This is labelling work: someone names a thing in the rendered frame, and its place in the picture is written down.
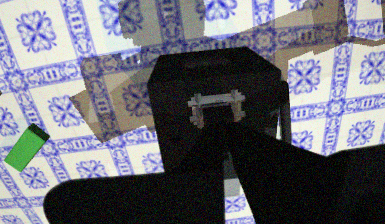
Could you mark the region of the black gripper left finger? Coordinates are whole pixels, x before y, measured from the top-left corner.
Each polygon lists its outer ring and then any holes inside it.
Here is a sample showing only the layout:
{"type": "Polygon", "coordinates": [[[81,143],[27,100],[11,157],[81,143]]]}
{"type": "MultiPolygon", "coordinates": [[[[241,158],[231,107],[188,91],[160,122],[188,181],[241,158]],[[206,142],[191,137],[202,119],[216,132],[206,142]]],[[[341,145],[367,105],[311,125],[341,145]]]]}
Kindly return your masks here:
{"type": "Polygon", "coordinates": [[[210,124],[171,171],[65,180],[45,194],[49,224],[226,224],[222,132],[210,124]]]}

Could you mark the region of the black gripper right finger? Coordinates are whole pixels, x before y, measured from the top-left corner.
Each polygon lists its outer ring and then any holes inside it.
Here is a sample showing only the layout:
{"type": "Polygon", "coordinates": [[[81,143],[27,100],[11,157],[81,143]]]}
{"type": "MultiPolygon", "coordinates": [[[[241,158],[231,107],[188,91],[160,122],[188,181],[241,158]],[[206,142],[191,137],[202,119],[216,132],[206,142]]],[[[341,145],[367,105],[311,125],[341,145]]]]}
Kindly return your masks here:
{"type": "Polygon", "coordinates": [[[238,122],[227,131],[256,224],[350,224],[362,196],[385,190],[385,143],[326,156],[238,122]]]}

